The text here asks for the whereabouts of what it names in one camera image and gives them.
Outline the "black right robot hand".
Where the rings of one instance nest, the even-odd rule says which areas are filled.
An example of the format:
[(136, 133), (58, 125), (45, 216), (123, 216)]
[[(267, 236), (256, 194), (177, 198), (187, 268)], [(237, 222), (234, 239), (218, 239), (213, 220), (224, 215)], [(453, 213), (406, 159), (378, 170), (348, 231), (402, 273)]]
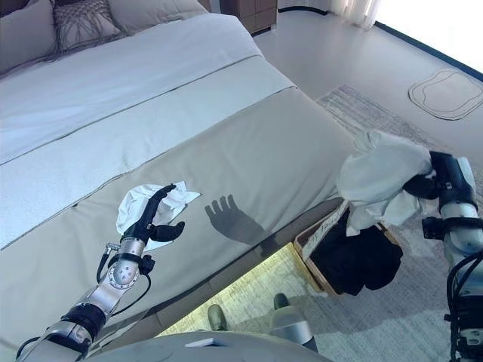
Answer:
[(429, 154), (435, 175), (418, 174), (403, 185), (403, 190), (418, 198), (438, 199), (439, 210), (447, 204), (471, 204), (478, 209), (475, 186), (470, 185), (460, 162), (447, 153), (430, 151)]

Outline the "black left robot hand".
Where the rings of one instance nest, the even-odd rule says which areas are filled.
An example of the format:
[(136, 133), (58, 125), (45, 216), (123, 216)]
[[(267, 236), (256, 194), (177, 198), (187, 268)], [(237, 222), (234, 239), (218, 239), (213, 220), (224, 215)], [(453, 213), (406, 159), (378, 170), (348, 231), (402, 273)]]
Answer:
[(149, 241), (171, 243), (180, 237), (186, 223), (168, 225), (166, 222), (155, 222), (156, 215), (164, 199), (171, 193), (179, 192), (177, 184), (167, 186), (141, 185), (130, 190), (118, 209), (116, 228), (120, 234), (120, 243), (137, 241), (144, 247)]

